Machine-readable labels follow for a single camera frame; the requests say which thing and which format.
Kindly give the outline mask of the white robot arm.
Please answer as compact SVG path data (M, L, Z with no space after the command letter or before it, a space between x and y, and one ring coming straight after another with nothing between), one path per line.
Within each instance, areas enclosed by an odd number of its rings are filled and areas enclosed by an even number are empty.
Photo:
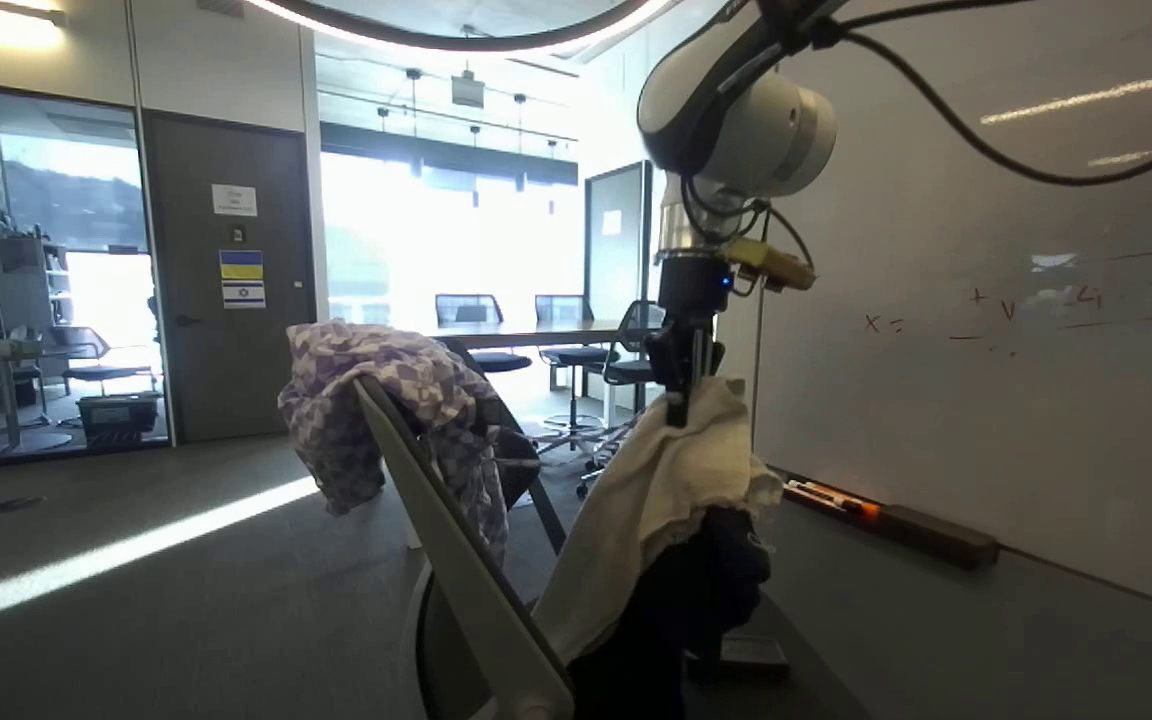
M673 176L667 230L680 231L661 263L663 329L649 341L673 430L689 424L691 394L719 363L711 321L737 274L767 288L817 284L808 251L753 241L749 221L808 190L833 155L833 103L776 65L825 39L842 5L723 0L639 87L637 127L653 164Z

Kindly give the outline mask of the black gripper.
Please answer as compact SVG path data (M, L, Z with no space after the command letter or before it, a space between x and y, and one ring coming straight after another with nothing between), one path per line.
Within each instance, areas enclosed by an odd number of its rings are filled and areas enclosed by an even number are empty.
M716 251L675 249L663 256L661 274L661 304L667 313L663 341L663 422L673 430L689 424L689 394L701 390L703 377L716 377L723 361L723 344L711 336L716 318L727 310L732 274Z

